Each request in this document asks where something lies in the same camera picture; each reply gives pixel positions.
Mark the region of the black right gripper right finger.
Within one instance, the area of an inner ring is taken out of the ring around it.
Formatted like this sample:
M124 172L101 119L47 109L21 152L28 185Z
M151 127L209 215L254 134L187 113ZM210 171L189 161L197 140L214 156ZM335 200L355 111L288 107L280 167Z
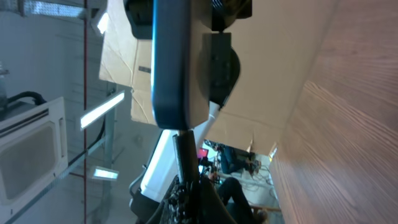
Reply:
M236 224L222 203L209 178L200 181L199 224Z

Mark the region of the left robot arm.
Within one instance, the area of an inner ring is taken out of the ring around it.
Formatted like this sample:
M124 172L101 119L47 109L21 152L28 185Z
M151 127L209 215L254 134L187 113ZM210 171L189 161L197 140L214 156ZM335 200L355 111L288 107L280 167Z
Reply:
M175 131L177 146L193 146L194 128L224 106L240 74L227 32L252 15L252 1L134 1L124 10L132 34L151 42L150 100L158 127Z

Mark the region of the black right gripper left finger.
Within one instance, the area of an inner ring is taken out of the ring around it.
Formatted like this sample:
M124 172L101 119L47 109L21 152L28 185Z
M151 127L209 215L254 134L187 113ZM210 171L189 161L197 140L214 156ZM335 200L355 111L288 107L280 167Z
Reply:
M194 224L197 223L197 206L193 195L193 182L180 183L176 175L161 203L146 224Z

